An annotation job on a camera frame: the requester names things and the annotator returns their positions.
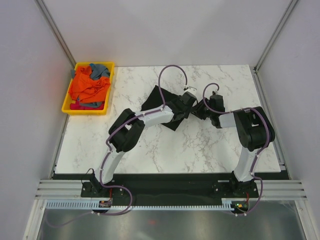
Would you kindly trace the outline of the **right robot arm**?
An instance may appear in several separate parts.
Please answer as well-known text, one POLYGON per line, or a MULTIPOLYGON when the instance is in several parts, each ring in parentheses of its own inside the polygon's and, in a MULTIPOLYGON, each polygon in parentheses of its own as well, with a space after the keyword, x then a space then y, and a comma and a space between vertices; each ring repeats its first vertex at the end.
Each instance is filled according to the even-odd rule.
POLYGON ((209 118, 218 129, 236 128, 242 149, 233 171, 235 181, 229 184, 229 191, 235 197, 247 191, 245 182, 255 178, 256 163, 261 152, 275 140, 275 130, 261 106, 247 107, 229 112, 214 110, 209 101, 200 101, 191 113, 201 120, 209 118))

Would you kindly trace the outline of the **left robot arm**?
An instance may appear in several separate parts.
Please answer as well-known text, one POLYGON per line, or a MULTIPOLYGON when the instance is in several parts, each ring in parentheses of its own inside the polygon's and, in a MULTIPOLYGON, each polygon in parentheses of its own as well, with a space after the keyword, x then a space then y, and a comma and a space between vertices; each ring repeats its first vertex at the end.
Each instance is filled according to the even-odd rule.
POLYGON ((113 179, 120 160, 137 145, 143 131, 155 125, 179 123, 188 118, 195 102, 196 98, 193 96, 187 99, 181 96, 166 105, 146 111, 133 112, 129 108, 125 109, 109 129, 107 151, 92 191, 99 197, 106 196, 110 191, 109 182, 113 179))

